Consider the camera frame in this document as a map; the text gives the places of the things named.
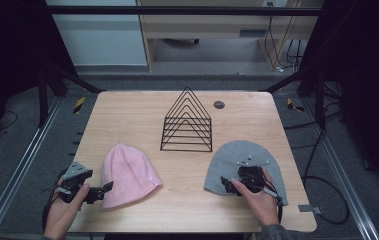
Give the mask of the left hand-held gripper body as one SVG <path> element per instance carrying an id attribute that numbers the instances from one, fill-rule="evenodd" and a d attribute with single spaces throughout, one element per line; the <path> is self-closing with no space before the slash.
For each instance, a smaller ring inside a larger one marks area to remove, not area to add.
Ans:
<path id="1" fill-rule="evenodd" d="M 92 170 L 77 161 L 73 161 L 63 174 L 63 180 L 57 188 L 60 198 L 64 202 L 70 203 L 84 184 L 85 180 L 90 178 L 92 174 Z"/>

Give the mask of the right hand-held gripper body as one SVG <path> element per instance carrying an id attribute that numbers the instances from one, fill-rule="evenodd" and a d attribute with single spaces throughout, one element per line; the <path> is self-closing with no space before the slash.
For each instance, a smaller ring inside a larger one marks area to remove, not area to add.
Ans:
<path id="1" fill-rule="evenodd" d="M 237 174 L 239 181 L 251 192 L 258 193 L 264 188 L 272 188 L 260 165 L 253 165 L 250 159 L 247 161 L 237 161 L 236 164 L 238 166 Z"/>

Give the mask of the grey knit beanie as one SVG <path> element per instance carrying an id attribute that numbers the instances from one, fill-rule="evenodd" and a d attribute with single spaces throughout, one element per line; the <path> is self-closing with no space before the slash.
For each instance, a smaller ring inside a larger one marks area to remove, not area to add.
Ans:
<path id="1" fill-rule="evenodd" d="M 221 182 L 238 178 L 240 167 L 262 167 L 272 177 L 272 184 L 282 204 L 288 204 L 286 189 L 280 167 L 274 157 L 263 146 L 245 140 L 227 142 L 222 145 L 212 158 L 209 165 L 204 188 L 218 195 L 230 195 Z"/>

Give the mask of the pink knit beanie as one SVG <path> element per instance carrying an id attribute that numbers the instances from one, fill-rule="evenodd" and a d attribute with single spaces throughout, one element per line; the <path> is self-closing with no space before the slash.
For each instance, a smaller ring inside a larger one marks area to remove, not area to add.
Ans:
<path id="1" fill-rule="evenodd" d="M 162 186 L 148 157 L 139 149 L 118 144 L 103 163 L 102 183 L 113 183 L 102 203 L 111 209 L 139 201 Z"/>

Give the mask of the person's right hand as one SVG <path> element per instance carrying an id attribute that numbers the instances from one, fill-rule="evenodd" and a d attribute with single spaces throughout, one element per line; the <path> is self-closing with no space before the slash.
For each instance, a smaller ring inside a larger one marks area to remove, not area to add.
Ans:
<path id="1" fill-rule="evenodd" d="M 231 182 L 245 198 L 250 210 L 262 228 L 279 224 L 277 200 L 273 196 L 264 190 L 253 193 L 236 179 L 232 179 Z"/>

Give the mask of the person's left hand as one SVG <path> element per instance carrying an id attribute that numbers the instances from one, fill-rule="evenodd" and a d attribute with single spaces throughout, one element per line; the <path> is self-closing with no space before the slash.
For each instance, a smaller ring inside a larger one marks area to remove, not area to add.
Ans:
<path id="1" fill-rule="evenodd" d="M 89 184 L 84 184 L 70 203 L 64 202 L 55 190 L 51 206 L 47 215 L 43 236 L 49 240 L 64 240 L 66 233 L 71 227 L 78 211 L 81 209 L 83 200 L 88 195 Z"/>

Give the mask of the yellow black striped tape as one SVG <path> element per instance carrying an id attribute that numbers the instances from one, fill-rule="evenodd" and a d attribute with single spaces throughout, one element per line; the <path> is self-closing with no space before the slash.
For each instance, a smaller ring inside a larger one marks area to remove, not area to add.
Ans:
<path id="1" fill-rule="evenodd" d="M 304 111 L 305 111 L 303 107 L 297 107 L 297 106 L 295 106 L 295 105 L 293 104 L 293 101 L 292 101 L 291 98 L 287 98 L 287 107 L 288 107 L 289 109 L 293 109 L 293 110 L 295 110 L 295 111 L 297 111 L 297 112 L 304 112 Z"/>
<path id="2" fill-rule="evenodd" d="M 77 102 L 76 102 L 76 105 L 73 109 L 73 114 L 78 114 L 82 108 L 82 105 L 84 104 L 85 102 L 85 97 L 80 97 Z"/>

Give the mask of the white cabinet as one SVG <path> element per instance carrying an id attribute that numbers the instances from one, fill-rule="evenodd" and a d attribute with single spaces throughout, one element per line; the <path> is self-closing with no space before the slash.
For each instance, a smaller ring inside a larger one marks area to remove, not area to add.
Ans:
<path id="1" fill-rule="evenodd" d="M 147 65 L 137 15 L 54 14 L 75 66 Z"/>

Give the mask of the aluminium floor rail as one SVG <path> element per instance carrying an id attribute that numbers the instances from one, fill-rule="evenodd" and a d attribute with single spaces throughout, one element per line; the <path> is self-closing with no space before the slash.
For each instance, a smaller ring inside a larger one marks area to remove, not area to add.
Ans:
<path id="1" fill-rule="evenodd" d="M 21 186 L 24 177 L 26 176 L 36 154 L 38 153 L 62 102 L 63 97 L 53 98 L 53 103 L 49 107 L 48 116 L 45 122 L 37 128 L 37 131 L 32 137 L 32 140 L 30 141 L 17 167 L 14 169 L 11 178 L 5 186 L 0 196 L 0 224 L 9 210 L 9 207 L 14 200 L 19 187 Z"/>
<path id="2" fill-rule="evenodd" d="M 327 121 L 330 120 L 330 117 L 326 118 L 326 116 L 334 114 L 337 111 L 336 101 L 326 100 L 326 98 L 322 104 L 313 104 L 312 100 L 305 99 L 302 100 L 302 103 L 304 104 L 306 112 L 311 119 L 315 116 L 313 111 L 315 110 L 316 105 L 321 105 L 324 107 L 325 127 Z M 332 172 L 338 185 L 339 191 L 347 203 L 349 213 L 355 221 L 357 229 L 359 230 L 363 240 L 379 240 L 377 229 L 371 220 L 357 189 L 352 183 L 351 178 L 344 169 L 341 159 L 337 155 L 337 152 L 331 143 L 331 139 L 327 136 L 327 133 L 328 131 L 324 131 L 322 137 L 320 138 L 322 152 L 325 155 L 325 159 L 328 162 L 330 171 Z"/>

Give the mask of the grey metal table bracket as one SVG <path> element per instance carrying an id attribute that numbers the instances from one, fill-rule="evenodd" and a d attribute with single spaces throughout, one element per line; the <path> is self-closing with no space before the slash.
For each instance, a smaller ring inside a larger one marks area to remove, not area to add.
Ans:
<path id="1" fill-rule="evenodd" d="M 315 215 L 323 214 L 323 211 L 320 207 L 315 207 L 310 204 L 300 204 L 298 205 L 298 209 L 300 212 L 312 212 Z"/>

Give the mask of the black metal frame stand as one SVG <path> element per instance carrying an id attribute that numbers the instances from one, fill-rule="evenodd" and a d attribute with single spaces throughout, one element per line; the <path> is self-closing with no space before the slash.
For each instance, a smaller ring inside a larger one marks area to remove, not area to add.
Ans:
<path id="1" fill-rule="evenodd" d="M 39 68 L 37 74 L 39 93 L 39 125 L 41 128 L 48 120 L 47 87 L 50 87 L 55 96 L 64 96 L 68 89 L 63 80 L 67 79 L 91 93 L 101 93 L 104 89 L 97 88 L 79 78 L 76 74 L 64 70 L 55 64 L 45 64 Z"/>
<path id="2" fill-rule="evenodd" d="M 312 91 L 315 91 L 314 117 L 319 127 L 324 130 L 326 122 L 323 106 L 325 81 L 324 74 L 319 67 L 307 66 L 268 88 L 260 89 L 260 92 L 274 93 L 297 80 L 301 81 L 297 89 L 300 97 L 307 97 Z"/>

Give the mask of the black horizontal frame bar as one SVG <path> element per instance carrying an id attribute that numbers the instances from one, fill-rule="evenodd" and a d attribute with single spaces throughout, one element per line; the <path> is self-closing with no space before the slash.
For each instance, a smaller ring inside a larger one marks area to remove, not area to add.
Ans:
<path id="1" fill-rule="evenodd" d="M 236 15 L 236 16 L 319 16 L 321 8 L 203 7 L 203 6 L 47 6 L 51 14 L 94 15 Z"/>

